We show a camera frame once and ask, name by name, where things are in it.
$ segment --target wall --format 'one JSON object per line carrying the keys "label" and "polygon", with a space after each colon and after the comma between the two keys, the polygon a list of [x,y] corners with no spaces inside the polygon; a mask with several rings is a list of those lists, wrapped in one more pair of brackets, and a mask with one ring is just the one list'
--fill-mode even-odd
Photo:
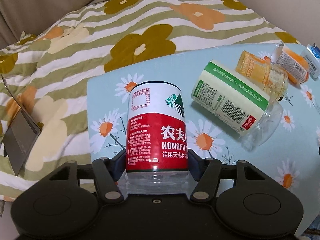
{"label": "wall", "polygon": [[303,45],[320,45],[320,0],[239,0]]}

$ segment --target daisy print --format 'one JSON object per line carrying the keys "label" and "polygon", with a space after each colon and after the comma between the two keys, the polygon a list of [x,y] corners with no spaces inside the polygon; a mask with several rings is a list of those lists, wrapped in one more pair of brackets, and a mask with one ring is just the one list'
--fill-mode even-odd
{"label": "daisy print", "polygon": [[318,135],[318,144],[320,145],[320,127],[317,127],[316,133]]}
{"label": "daisy print", "polygon": [[262,59],[264,59],[265,57],[271,58],[271,54],[267,53],[266,51],[260,51],[258,53],[258,56],[259,56],[259,58],[262,58]]}
{"label": "daisy print", "polygon": [[307,85],[300,85],[301,90],[300,92],[302,93],[303,97],[305,98],[306,102],[310,107],[313,106],[313,101],[315,99],[314,95],[312,94],[312,89],[308,88]]}
{"label": "daisy print", "polygon": [[96,154],[101,150],[110,133],[118,132],[116,126],[119,124],[117,121],[124,114],[119,114],[118,109],[114,109],[112,113],[109,111],[108,116],[105,114],[103,119],[99,119],[99,122],[92,121],[90,128],[98,132],[90,138],[90,151],[92,153]]}
{"label": "daisy print", "polygon": [[295,168],[295,162],[287,159],[287,162],[282,162],[282,167],[278,167],[280,177],[275,177],[275,181],[280,183],[287,190],[292,192],[293,188],[299,186],[298,176],[300,172]]}
{"label": "daisy print", "polygon": [[290,114],[290,111],[288,110],[283,110],[283,114],[282,114],[282,118],[280,123],[283,124],[283,127],[288,130],[289,132],[292,131],[292,129],[296,128],[296,126],[294,125],[294,120],[292,115]]}
{"label": "daisy print", "polygon": [[198,123],[199,128],[192,121],[186,124],[187,131],[192,134],[187,136],[188,148],[191,148],[202,158],[216,158],[217,153],[222,152],[221,145],[226,143],[225,140],[217,138],[221,129],[213,126],[207,120],[204,121],[204,125],[201,119]]}
{"label": "daisy print", "polygon": [[122,97],[122,103],[124,103],[131,90],[140,83],[141,79],[143,78],[143,74],[138,76],[137,73],[134,74],[133,78],[130,74],[128,74],[128,79],[121,78],[122,83],[116,84],[117,88],[116,91],[119,91],[115,94],[116,97]]}

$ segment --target blue tablecloth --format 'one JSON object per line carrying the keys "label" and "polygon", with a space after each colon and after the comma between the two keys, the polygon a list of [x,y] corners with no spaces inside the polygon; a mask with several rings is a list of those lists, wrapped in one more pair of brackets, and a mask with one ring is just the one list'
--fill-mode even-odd
{"label": "blue tablecloth", "polygon": [[[299,54],[304,49],[297,44],[288,46]],[[201,49],[140,62],[90,79],[87,104],[92,160],[102,156],[112,158],[122,149],[110,133],[125,146],[127,98],[132,85],[151,80],[171,82],[182,91],[188,148],[201,157],[209,157],[209,152],[202,150],[194,140],[200,133],[206,133],[215,138],[210,147],[213,157],[227,164],[247,160],[293,192],[304,208],[297,230],[300,235],[320,210],[320,113],[317,108],[320,82],[310,78],[300,88],[289,85],[286,98],[280,102],[284,109],[281,123],[271,138],[252,152],[241,148],[231,128],[191,100],[192,88],[210,60],[218,60],[234,69],[243,50],[263,57],[275,47],[275,44],[264,43]]]}

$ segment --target striped bedding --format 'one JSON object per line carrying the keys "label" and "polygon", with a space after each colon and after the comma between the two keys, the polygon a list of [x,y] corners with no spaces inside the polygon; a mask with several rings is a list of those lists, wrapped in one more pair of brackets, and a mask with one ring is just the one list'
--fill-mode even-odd
{"label": "striped bedding", "polygon": [[[18,177],[2,144],[0,200],[13,201],[68,160],[91,162],[89,78],[183,51],[280,40],[297,43],[237,0],[110,0],[70,12],[38,36],[23,33],[0,51],[0,72],[43,131]],[[17,111],[0,86],[1,138]]]}

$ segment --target flower pattern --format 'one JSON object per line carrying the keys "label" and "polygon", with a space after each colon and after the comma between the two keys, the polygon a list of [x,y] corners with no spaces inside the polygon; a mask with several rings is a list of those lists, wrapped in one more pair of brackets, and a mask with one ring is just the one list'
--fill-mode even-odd
{"label": "flower pattern", "polygon": [[107,114],[105,114],[103,120],[99,119],[99,122],[92,122],[93,125],[91,125],[90,128],[98,132],[90,138],[90,151],[92,153],[98,153],[101,150],[104,142],[106,141],[106,138],[111,133],[118,132],[116,126],[119,125],[119,123],[117,123],[117,121],[124,114],[125,113],[119,114],[118,109],[114,109],[112,113],[111,111],[109,111],[108,116]]}
{"label": "flower pattern", "polygon": [[36,102],[32,116],[43,127],[26,162],[27,170],[40,171],[45,159],[51,159],[59,153],[67,138],[67,126],[61,120],[67,110],[65,99],[53,101],[50,96],[44,96]]}
{"label": "flower pattern", "polygon": [[9,73],[18,60],[18,53],[0,55],[0,73]]}
{"label": "flower pattern", "polygon": [[316,133],[318,135],[318,144],[320,145],[320,126],[317,127]]}
{"label": "flower pattern", "polygon": [[186,124],[187,131],[192,134],[192,136],[187,136],[188,148],[191,148],[200,157],[217,157],[217,153],[222,152],[221,145],[226,142],[223,139],[219,139],[216,136],[222,131],[218,127],[212,127],[212,123],[205,120],[199,119],[199,129],[195,126],[192,121]]}
{"label": "flower pattern", "polygon": [[243,11],[246,10],[246,6],[239,2],[238,0],[221,0],[223,5],[229,7],[233,10]]}
{"label": "flower pattern", "polygon": [[275,35],[281,39],[284,43],[296,43],[301,44],[295,37],[287,32],[275,32]]}
{"label": "flower pattern", "polygon": [[308,88],[308,86],[304,85],[304,84],[301,84],[300,87],[301,87],[301,91],[300,92],[302,93],[302,95],[305,98],[305,100],[308,103],[308,105],[310,107],[312,107],[313,106],[313,101],[314,101],[314,98],[315,98],[315,96],[312,94],[312,89]]}
{"label": "flower pattern", "polygon": [[265,59],[265,57],[267,58],[271,58],[271,54],[266,52],[266,51],[260,51],[258,53],[259,58]]}
{"label": "flower pattern", "polygon": [[172,29],[169,24],[159,24],[149,27],[142,35],[131,33],[124,36],[111,49],[112,59],[104,65],[104,71],[174,54],[176,45],[166,39]]}
{"label": "flower pattern", "polygon": [[129,6],[134,5],[139,0],[111,0],[105,3],[105,14],[115,14]]}
{"label": "flower pattern", "polygon": [[294,125],[294,120],[292,115],[290,114],[290,111],[288,112],[286,110],[283,110],[282,118],[280,120],[280,123],[283,123],[283,127],[291,132],[292,129],[294,129],[296,126]]}
{"label": "flower pattern", "polygon": [[59,52],[72,44],[78,43],[89,35],[90,33],[88,29],[84,28],[84,24],[79,24],[76,28],[67,28],[61,36],[51,39],[48,53],[53,54]]}
{"label": "flower pattern", "polygon": [[116,84],[117,86],[116,91],[120,91],[120,92],[116,93],[115,96],[116,97],[123,96],[121,102],[124,103],[127,100],[131,90],[136,85],[139,84],[142,78],[143,78],[143,74],[138,76],[137,73],[134,74],[133,78],[130,74],[128,74],[128,80],[125,78],[121,78],[123,83]]}
{"label": "flower pattern", "polygon": [[200,4],[182,3],[180,5],[170,5],[170,8],[183,14],[190,22],[204,30],[212,30],[214,24],[225,21],[223,13]]}
{"label": "flower pattern", "polygon": [[[17,95],[17,99],[22,103],[22,105],[25,107],[25,109],[29,114],[32,113],[33,107],[35,105],[36,92],[37,92],[37,89],[35,87],[28,86],[22,94]],[[20,106],[17,104],[17,102],[13,98],[10,98],[10,100],[8,101],[5,107],[5,110],[7,112],[7,115],[9,116],[8,124],[10,125],[12,120],[20,110]]]}
{"label": "flower pattern", "polygon": [[287,190],[292,192],[293,188],[299,186],[298,176],[300,172],[295,168],[295,162],[287,159],[287,162],[282,162],[282,169],[278,167],[280,177],[275,177],[275,181],[280,183]]}

